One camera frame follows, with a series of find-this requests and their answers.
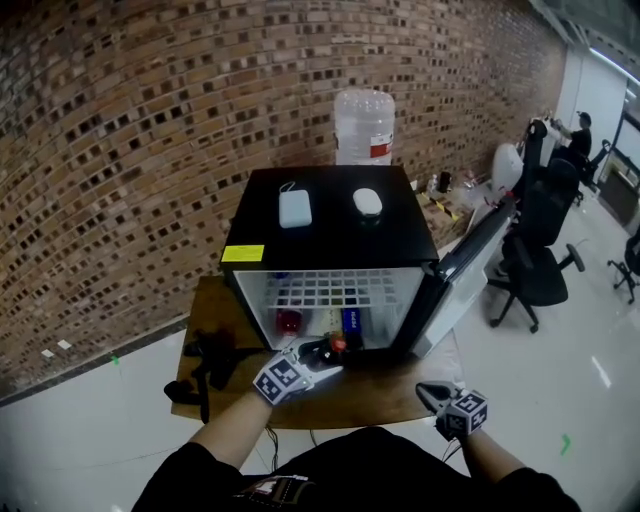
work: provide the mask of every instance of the fridge shelf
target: fridge shelf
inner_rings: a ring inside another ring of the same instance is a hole
[[[389,269],[309,270],[287,272],[282,278],[277,274],[267,280],[270,309],[371,308],[400,302]]]

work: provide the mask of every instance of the person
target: person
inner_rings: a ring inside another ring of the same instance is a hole
[[[558,131],[571,139],[569,150],[577,153],[583,159],[589,159],[591,153],[591,116],[586,112],[579,113],[580,129],[572,132],[565,128],[562,121],[557,121]]]
[[[527,468],[481,428],[460,439],[470,478],[381,427],[322,443],[270,475],[242,475],[272,409],[248,391],[165,460],[133,511],[579,510],[552,477]]]

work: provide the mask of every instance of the white computer mouse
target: white computer mouse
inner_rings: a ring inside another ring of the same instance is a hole
[[[375,191],[370,188],[359,188],[353,193],[353,202],[358,211],[365,217],[375,217],[382,211],[382,202]]]

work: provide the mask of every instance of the white floor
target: white floor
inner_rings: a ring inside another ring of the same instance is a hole
[[[587,266],[565,271],[569,301],[538,310],[534,336],[517,306],[487,325],[505,297],[487,289],[454,329],[466,382],[489,397],[487,431],[525,463],[556,477],[585,511],[615,510],[640,475],[640,312],[614,292],[609,258],[625,232],[592,198],[570,212],[556,256],[571,242]],[[0,504],[23,511],[128,511],[162,461],[199,422],[171,416],[179,333],[0,409]],[[441,456],[429,421],[388,426]],[[344,434],[316,431],[319,442]],[[279,431],[280,463],[312,447],[308,431]],[[563,435],[571,446],[562,455]],[[266,435],[245,464],[265,473]],[[466,471],[460,454],[450,461]]]

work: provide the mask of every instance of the red label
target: red label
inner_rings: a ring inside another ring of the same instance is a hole
[[[389,144],[379,144],[371,146],[371,158],[379,158],[391,152],[391,142]]]

